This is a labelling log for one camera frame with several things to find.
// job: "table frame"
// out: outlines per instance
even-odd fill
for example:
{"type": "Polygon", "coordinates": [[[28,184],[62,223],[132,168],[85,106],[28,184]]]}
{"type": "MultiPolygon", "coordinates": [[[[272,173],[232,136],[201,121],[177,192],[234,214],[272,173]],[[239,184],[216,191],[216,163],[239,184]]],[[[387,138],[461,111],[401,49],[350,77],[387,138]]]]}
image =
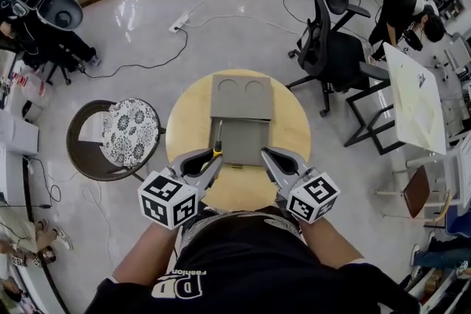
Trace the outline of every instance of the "table frame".
{"type": "Polygon", "coordinates": [[[353,135],[347,140],[347,142],[344,144],[344,147],[347,148],[348,146],[352,146],[353,144],[360,143],[363,140],[366,140],[368,138],[371,138],[373,140],[373,143],[376,146],[376,149],[378,150],[378,153],[382,156],[386,153],[389,153],[391,151],[394,151],[397,148],[400,148],[403,146],[405,143],[402,141],[397,141],[396,143],[393,143],[389,146],[383,146],[378,138],[378,135],[382,133],[383,131],[386,131],[387,129],[391,129],[394,127],[396,124],[396,121],[390,121],[382,126],[379,126],[377,128],[374,128],[375,123],[378,121],[379,117],[381,114],[384,112],[391,110],[394,105],[391,104],[388,107],[385,107],[384,109],[381,109],[377,111],[374,115],[372,120],[367,123],[360,111],[358,110],[355,101],[362,99],[364,97],[369,96],[370,94],[376,93],[379,90],[382,90],[384,88],[387,88],[388,86],[391,85],[391,82],[389,80],[385,80],[383,82],[380,82],[379,84],[376,84],[372,86],[370,89],[363,90],[360,93],[355,94],[354,96],[351,96],[347,99],[347,103],[350,106],[350,108],[353,111],[353,114],[357,118],[360,128],[358,128],[353,135]]]}

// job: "plastic bottle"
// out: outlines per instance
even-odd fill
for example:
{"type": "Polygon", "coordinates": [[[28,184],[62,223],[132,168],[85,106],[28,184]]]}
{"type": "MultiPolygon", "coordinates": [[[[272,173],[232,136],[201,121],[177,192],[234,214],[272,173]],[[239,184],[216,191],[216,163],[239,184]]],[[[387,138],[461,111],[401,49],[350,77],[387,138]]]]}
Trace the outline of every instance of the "plastic bottle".
{"type": "Polygon", "coordinates": [[[17,76],[17,83],[25,99],[46,109],[51,102],[52,86],[41,80],[33,73],[17,76]]]}

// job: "white box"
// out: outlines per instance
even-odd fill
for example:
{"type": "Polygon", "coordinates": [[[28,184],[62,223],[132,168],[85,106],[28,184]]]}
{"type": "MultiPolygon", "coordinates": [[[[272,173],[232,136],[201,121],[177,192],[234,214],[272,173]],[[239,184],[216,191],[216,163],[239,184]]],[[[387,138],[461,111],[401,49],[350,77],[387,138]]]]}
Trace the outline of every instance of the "white box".
{"type": "Polygon", "coordinates": [[[333,180],[322,173],[290,192],[287,210],[312,224],[332,209],[339,195],[340,190],[333,180]]]}
{"type": "Polygon", "coordinates": [[[175,229],[197,213],[198,190],[153,171],[138,189],[142,214],[175,229]]]}

